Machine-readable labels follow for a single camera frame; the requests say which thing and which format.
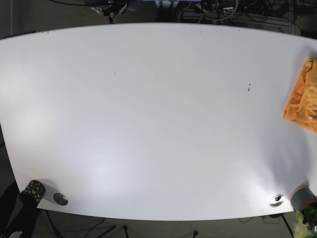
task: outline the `floor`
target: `floor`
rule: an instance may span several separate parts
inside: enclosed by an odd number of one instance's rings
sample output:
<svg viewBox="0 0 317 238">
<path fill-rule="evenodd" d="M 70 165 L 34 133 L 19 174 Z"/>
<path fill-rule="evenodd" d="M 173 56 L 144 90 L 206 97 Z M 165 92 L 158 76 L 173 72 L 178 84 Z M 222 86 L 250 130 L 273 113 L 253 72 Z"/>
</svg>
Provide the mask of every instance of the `floor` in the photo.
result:
<svg viewBox="0 0 317 238">
<path fill-rule="evenodd" d="M 80 0 L 69 0 L 68 2 L 81 3 Z M 48 0 L 15 0 L 13 16 L 15 23 L 13 28 L 14 33 L 99 25 L 106 22 L 102 16 L 91 12 L 89 7 L 64 6 Z M 155 18 L 156 7 L 154 2 L 145 2 L 139 5 L 137 11 L 127 12 L 123 15 L 119 19 L 119 22 L 153 22 Z M 5 34 L 8 29 L 4 27 L 2 33 Z M 14 175 L 4 146 L 0 148 L 0 194 L 13 181 Z M 11 219 L 17 214 L 20 208 L 21 203 L 18 201 Z M 97 217 L 59 212 L 50 212 L 50 215 L 55 226 L 65 238 L 84 238 L 87 231 L 102 220 L 102 218 Z M 287 213 L 285 217 L 292 227 L 295 221 L 294 213 Z M 197 238 L 291 237 L 281 218 L 270 217 L 193 222 L 156 222 L 106 218 L 100 226 L 90 232 L 88 237 L 98 237 L 112 225 L 116 225 L 116 228 L 105 237 L 124 238 L 123 226 L 128 227 L 130 238 L 191 238 L 195 230 L 199 233 Z M 33 237 L 55 237 L 45 212 L 40 214 Z"/>
</svg>

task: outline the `green leaf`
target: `green leaf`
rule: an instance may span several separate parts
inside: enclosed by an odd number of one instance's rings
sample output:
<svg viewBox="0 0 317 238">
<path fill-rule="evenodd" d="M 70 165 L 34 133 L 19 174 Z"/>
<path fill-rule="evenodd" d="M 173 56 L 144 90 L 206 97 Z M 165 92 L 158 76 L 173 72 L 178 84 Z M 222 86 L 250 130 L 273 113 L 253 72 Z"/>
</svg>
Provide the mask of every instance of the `green leaf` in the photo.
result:
<svg viewBox="0 0 317 238">
<path fill-rule="evenodd" d="M 295 211 L 295 217 L 296 217 L 296 220 L 298 223 L 303 223 L 304 216 L 300 211 L 298 211 L 298 210 Z"/>
<path fill-rule="evenodd" d="M 308 229 L 303 223 L 294 223 L 294 238 L 305 238 Z"/>
</svg>

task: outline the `black cable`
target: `black cable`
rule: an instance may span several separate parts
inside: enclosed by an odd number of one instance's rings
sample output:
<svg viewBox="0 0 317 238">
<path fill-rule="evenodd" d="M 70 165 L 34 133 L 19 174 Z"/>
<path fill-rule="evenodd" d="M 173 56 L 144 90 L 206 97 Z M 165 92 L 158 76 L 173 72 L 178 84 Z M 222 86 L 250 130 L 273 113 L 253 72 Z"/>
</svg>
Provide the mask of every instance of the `black cable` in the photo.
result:
<svg viewBox="0 0 317 238">
<path fill-rule="evenodd" d="M 254 20 L 252 17 L 250 17 L 246 12 L 245 12 L 245 15 L 248 17 L 248 18 L 250 18 L 251 20 L 253 20 L 254 22 L 265 22 L 267 19 L 268 19 L 268 16 L 266 16 L 266 18 L 264 19 L 264 20 L 262 20 L 262 21 L 256 21 L 256 20 Z"/>
<path fill-rule="evenodd" d="M 283 218 L 283 221 L 284 221 L 284 223 L 285 223 L 285 225 L 286 225 L 286 227 L 287 227 L 289 233 L 291 234 L 292 237 L 294 237 L 293 231 L 292 231 L 292 229 L 289 227 L 288 222 L 287 222 L 287 220 L 286 220 L 285 217 L 284 217 L 284 214 L 282 215 L 282 218 Z"/>
<path fill-rule="evenodd" d="M 58 229 L 54 226 L 54 224 L 53 224 L 53 222 L 52 222 L 52 220 L 51 220 L 51 217 L 50 217 L 50 215 L 49 215 L 49 212 L 48 212 L 47 210 L 45 210 L 45 212 L 46 212 L 46 215 L 47 215 L 47 217 L 48 217 L 48 219 L 49 219 L 49 222 L 50 222 L 50 224 L 51 224 L 51 227 L 53 228 L 53 231 L 54 231 L 56 237 L 57 237 L 57 238 L 64 238 L 64 237 L 61 235 L 61 233 L 58 231 Z"/>
<path fill-rule="evenodd" d="M 90 230 L 86 233 L 86 235 L 84 236 L 84 238 L 87 237 L 87 235 L 89 234 L 89 232 L 91 232 L 94 228 L 96 228 L 97 226 L 99 226 L 102 222 L 105 221 L 105 218 L 103 218 L 103 220 L 101 222 L 99 222 L 97 225 L 95 225 L 94 227 L 90 228 Z"/>
<path fill-rule="evenodd" d="M 125 237 L 126 237 L 126 238 L 129 238 L 128 228 L 127 228 L 126 226 L 124 226 L 123 229 L 124 229 L 124 232 L 125 232 Z"/>
<path fill-rule="evenodd" d="M 49 1 L 64 4 L 64 5 L 70 5 L 70 6 L 90 6 L 90 7 L 92 7 L 91 5 L 85 5 L 85 4 L 66 3 L 66 2 L 55 1 L 55 0 L 49 0 Z"/>
<path fill-rule="evenodd" d="M 261 218 L 262 218 L 262 221 L 263 221 L 264 224 L 275 224 L 275 225 L 279 225 L 279 223 L 280 223 L 279 218 L 278 218 L 278 222 L 266 222 L 265 219 L 268 218 L 268 217 L 265 217 L 265 216 L 262 216 Z"/>
<path fill-rule="evenodd" d="M 242 221 L 240 220 L 240 218 L 238 218 L 238 219 L 239 219 L 239 222 L 240 222 L 240 223 L 247 223 L 247 222 L 251 221 L 253 218 L 254 218 L 254 217 L 251 217 L 249 220 L 244 221 L 244 222 L 242 222 Z"/>
<path fill-rule="evenodd" d="M 113 229 L 115 228 L 115 226 L 112 226 L 110 229 L 108 229 L 107 231 L 105 231 L 104 233 L 102 233 L 100 236 L 98 236 L 97 238 L 101 238 L 104 235 L 108 234 L 109 232 L 111 232 Z"/>
<path fill-rule="evenodd" d="M 195 238 L 197 235 L 198 235 L 198 232 L 194 231 L 193 238 Z"/>
<path fill-rule="evenodd" d="M 307 3 L 307 4 L 310 4 L 310 5 L 317 5 L 317 3 L 312 3 L 312 2 L 305 1 L 305 0 L 300 0 L 300 1 Z"/>
</svg>

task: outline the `patterned cup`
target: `patterned cup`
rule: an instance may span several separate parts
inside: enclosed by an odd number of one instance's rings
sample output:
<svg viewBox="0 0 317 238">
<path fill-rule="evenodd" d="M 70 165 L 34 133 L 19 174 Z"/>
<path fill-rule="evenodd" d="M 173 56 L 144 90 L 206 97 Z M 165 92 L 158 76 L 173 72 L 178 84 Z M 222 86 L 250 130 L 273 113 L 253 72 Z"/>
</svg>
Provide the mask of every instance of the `patterned cup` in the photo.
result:
<svg viewBox="0 0 317 238">
<path fill-rule="evenodd" d="M 29 208 L 36 208 L 45 194 L 45 188 L 37 180 L 32 180 L 20 193 L 19 200 Z"/>
</svg>

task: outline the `metal frame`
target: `metal frame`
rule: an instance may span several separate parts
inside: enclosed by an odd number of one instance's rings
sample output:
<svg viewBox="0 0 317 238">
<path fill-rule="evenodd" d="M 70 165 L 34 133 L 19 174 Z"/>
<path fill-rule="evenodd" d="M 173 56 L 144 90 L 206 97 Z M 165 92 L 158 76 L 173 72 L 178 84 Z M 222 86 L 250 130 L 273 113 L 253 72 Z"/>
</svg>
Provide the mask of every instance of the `metal frame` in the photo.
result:
<svg viewBox="0 0 317 238">
<path fill-rule="evenodd" d="M 256 21 L 262 21 L 266 18 L 266 16 L 262 16 L 262 15 L 255 15 L 255 14 L 248 14 L 248 15 Z M 196 19 L 197 23 L 201 17 L 203 17 L 203 14 L 202 13 L 195 13 L 194 10 L 188 10 L 188 11 L 184 12 L 184 14 L 183 14 L 184 20 L 195 20 Z M 278 27 L 278 28 L 281 28 L 284 33 L 296 35 L 296 33 L 297 33 L 296 25 L 294 23 L 292 23 L 293 22 L 293 20 L 292 20 L 293 19 L 293 12 L 290 12 L 289 17 L 290 17 L 290 20 L 288 20 L 286 18 L 277 18 L 277 17 L 270 17 L 269 16 L 266 19 L 266 21 L 264 21 L 264 22 L 255 22 L 255 21 L 250 20 L 250 18 L 248 18 L 244 14 L 235 13 L 232 16 L 231 21 L 232 22 L 241 22 L 241 23 L 252 23 L 255 25 Z"/>
</svg>

